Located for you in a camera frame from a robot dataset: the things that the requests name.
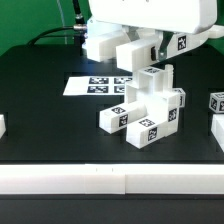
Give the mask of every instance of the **printed marker sheet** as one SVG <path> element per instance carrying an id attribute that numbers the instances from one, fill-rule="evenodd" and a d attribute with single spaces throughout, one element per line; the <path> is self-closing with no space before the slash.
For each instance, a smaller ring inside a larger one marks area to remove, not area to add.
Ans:
<path id="1" fill-rule="evenodd" d="M 132 78 L 129 76 L 70 77 L 63 95 L 124 95 L 125 82 L 130 80 Z"/>

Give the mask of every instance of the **green wall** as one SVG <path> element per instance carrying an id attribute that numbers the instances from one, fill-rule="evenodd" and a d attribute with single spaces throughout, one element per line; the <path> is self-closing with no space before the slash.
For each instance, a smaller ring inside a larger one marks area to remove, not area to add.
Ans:
<path id="1" fill-rule="evenodd" d="M 60 0 L 65 24 L 75 23 L 72 0 Z M 88 0 L 79 0 L 85 20 L 91 13 Z M 224 1 L 218 0 L 217 24 L 224 25 Z M 57 0 L 0 0 L 0 55 L 10 47 L 26 44 L 48 29 L 61 27 Z M 64 39 L 45 38 L 38 43 L 64 43 Z M 224 54 L 224 38 L 208 41 Z"/>

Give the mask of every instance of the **block tower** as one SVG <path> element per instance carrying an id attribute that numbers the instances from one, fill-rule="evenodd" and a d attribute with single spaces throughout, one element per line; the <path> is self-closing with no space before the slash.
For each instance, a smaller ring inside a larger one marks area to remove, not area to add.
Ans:
<path id="1" fill-rule="evenodd" d="M 100 127 L 114 133 L 127 127 L 126 141 L 142 148 L 178 129 L 180 93 L 173 91 L 173 66 L 146 67 L 125 84 L 124 103 L 100 112 Z"/>

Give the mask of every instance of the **black tabletop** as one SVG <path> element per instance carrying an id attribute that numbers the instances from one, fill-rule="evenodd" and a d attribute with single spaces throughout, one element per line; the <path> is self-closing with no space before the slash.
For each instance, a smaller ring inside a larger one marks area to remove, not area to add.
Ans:
<path id="1" fill-rule="evenodd" d="M 179 130 L 141 150 L 109 135 L 99 111 L 120 96 L 63 96 L 80 75 L 130 75 L 115 61 L 95 63 L 74 46 L 17 46 L 0 57 L 0 114 L 7 132 L 0 164 L 224 162 L 210 132 L 211 92 L 224 91 L 224 56 L 209 46 L 178 56 L 174 84 L 187 94 Z M 220 195 L 1 195 L 1 223 L 223 223 Z"/>
<path id="2" fill-rule="evenodd" d="M 7 132 L 0 140 L 0 163 L 223 163 L 211 133 L 211 92 L 224 91 L 224 56 L 204 45 L 167 60 L 174 87 L 186 92 L 179 130 L 139 150 L 99 128 L 99 111 L 123 96 L 63 96 L 72 76 L 131 75 L 109 60 L 97 63 L 77 47 L 16 46 L 0 57 L 0 113 Z M 155 65 L 163 68 L 165 63 Z"/>

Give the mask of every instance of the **small white cube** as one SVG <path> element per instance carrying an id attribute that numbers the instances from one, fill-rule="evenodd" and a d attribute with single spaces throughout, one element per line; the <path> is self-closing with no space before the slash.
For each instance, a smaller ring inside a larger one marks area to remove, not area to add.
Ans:
<path id="1" fill-rule="evenodd" d="M 224 92 L 210 94 L 209 108 L 215 113 L 224 113 Z"/>
<path id="2" fill-rule="evenodd" d="M 174 92 L 180 93 L 180 108 L 185 107 L 185 98 L 186 98 L 186 93 L 182 88 L 173 88 Z"/>

